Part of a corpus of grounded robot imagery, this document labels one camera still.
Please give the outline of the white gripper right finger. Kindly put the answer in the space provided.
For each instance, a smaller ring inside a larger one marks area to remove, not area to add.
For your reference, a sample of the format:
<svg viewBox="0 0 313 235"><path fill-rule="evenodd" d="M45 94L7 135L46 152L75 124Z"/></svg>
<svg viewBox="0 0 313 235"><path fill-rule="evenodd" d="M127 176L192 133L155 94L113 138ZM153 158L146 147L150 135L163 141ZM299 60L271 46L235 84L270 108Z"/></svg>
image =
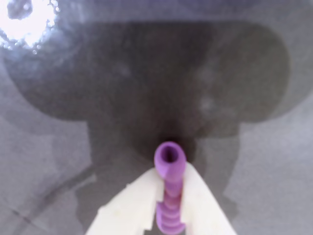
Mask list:
<svg viewBox="0 0 313 235"><path fill-rule="evenodd" d="M237 234L210 188L190 163L184 172L180 219L187 235Z"/></svg>

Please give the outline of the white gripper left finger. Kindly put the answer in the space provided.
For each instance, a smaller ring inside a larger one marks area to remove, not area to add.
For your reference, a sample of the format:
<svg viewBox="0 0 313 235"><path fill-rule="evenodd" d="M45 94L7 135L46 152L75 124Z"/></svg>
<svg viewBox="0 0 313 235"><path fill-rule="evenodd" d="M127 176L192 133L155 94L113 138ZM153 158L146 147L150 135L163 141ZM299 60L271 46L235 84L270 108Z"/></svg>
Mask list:
<svg viewBox="0 0 313 235"><path fill-rule="evenodd" d="M143 235L153 228L156 206L161 201L163 180L152 168L100 207L86 234Z"/></svg>

